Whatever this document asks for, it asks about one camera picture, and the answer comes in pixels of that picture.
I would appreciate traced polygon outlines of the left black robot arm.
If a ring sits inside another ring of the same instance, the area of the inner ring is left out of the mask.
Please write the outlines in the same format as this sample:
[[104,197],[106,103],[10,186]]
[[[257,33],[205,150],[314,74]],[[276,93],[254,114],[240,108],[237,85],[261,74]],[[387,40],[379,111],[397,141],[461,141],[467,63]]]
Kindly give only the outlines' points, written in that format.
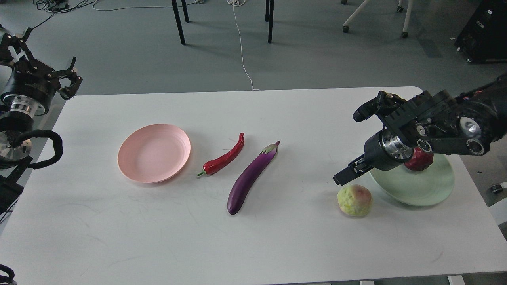
[[[83,81],[75,69],[75,57],[65,70],[55,70],[36,59],[27,47],[31,32],[27,28],[22,35],[3,34],[1,38],[1,65],[11,69],[1,91],[0,164],[2,170],[11,169],[8,176],[1,176],[1,220],[11,213],[23,193],[18,180],[24,171],[51,166],[63,155],[61,136],[52,130],[33,128],[34,118],[49,112],[57,93],[64,100],[72,99]],[[54,155],[33,162],[30,152],[34,138],[52,141]]]

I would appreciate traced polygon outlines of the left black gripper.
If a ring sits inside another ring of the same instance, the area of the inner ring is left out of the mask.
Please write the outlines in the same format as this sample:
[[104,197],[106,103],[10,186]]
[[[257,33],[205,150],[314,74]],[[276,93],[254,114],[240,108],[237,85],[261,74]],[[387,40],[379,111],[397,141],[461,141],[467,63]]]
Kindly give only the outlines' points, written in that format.
[[[36,59],[27,47],[27,40],[33,31],[27,28],[21,35],[11,35],[4,33],[0,43],[1,66],[11,69],[4,89],[1,92],[1,111],[7,112],[14,104],[14,100],[30,99],[38,105],[33,107],[35,116],[45,115],[49,112],[56,91],[62,99],[72,99],[83,82],[83,78],[77,74],[75,63],[77,58],[74,56],[66,70],[56,71],[52,67],[37,67]],[[19,61],[15,61],[11,54],[14,50],[16,54],[24,54]],[[69,80],[69,85],[59,88],[56,78],[47,78],[47,74],[55,72],[58,80]]]

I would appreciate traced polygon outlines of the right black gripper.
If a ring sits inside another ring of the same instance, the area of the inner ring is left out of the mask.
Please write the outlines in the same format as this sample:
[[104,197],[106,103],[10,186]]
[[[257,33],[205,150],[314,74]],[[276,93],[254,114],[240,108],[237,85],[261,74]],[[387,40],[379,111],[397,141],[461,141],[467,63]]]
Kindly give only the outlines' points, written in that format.
[[335,174],[333,181],[344,186],[371,169],[391,170],[408,162],[416,147],[424,152],[461,154],[461,102],[446,91],[422,92],[409,100],[379,91],[353,112],[353,119],[362,122],[376,115],[382,130],[366,141],[364,155]]

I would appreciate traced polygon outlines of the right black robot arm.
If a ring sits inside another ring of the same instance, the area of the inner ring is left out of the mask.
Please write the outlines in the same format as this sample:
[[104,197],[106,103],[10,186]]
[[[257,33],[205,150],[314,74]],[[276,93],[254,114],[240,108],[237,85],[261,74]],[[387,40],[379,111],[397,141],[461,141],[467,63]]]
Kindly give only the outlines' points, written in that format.
[[408,162],[415,148],[426,153],[482,156],[506,135],[506,74],[453,97],[424,91],[405,100],[385,91],[362,104],[357,122],[377,116],[382,130],[364,144],[364,153],[333,176],[344,186],[372,169],[391,170]]

